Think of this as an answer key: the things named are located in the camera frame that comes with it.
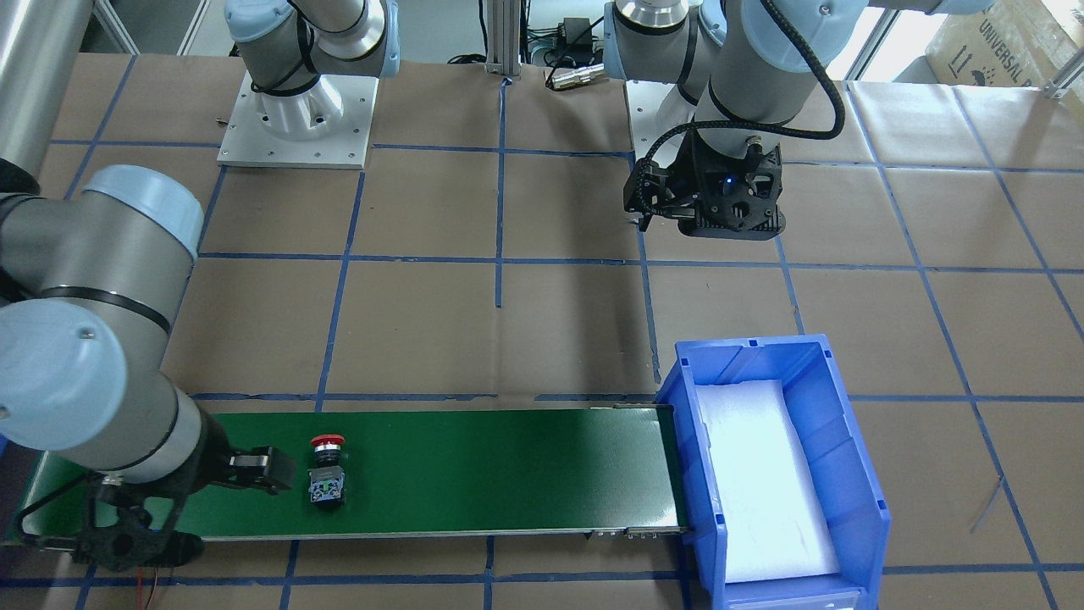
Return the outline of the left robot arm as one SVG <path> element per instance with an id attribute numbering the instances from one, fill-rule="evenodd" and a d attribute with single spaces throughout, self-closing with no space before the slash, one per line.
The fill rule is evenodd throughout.
<path id="1" fill-rule="evenodd" d="M 771 241 L 785 138 L 830 141 L 846 104 L 827 66 L 866 1 L 611 1 L 604 66 L 661 82 L 683 104 L 636 158 L 623 189 L 638 231 L 670 219 L 692 238 Z"/>

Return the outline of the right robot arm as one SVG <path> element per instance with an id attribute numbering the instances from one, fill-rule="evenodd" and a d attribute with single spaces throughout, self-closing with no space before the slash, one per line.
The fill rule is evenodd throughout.
<path id="1" fill-rule="evenodd" d="M 69 82 L 89 1 L 4 1 L 15 43 L 39 33 L 54 67 L 3 85 L 3 436 L 106 479 L 180 496 L 217 484 L 291 489 L 295 466 L 229 444 L 160 363 L 198 258 L 204 211 L 175 178 L 131 164 L 77 197 L 37 171 Z"/>

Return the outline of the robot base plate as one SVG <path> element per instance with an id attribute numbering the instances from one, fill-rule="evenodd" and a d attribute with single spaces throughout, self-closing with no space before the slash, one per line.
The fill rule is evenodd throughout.
<path id="1" fill-rule="evenodd" d="M 691 121 L 696 105 L 682 96 L 678 85 L 628 80 L 628 127 L 635 157 L 643 158 L 655 140 L 680 124 Z"/>
<path id="2" fill-rule="evenodd" d="M 367 163 L 379 80 L 323 75 L 294 98 L 251 90 L 241 82 L 217 161 L 249 169 L 351 169 Z"/>

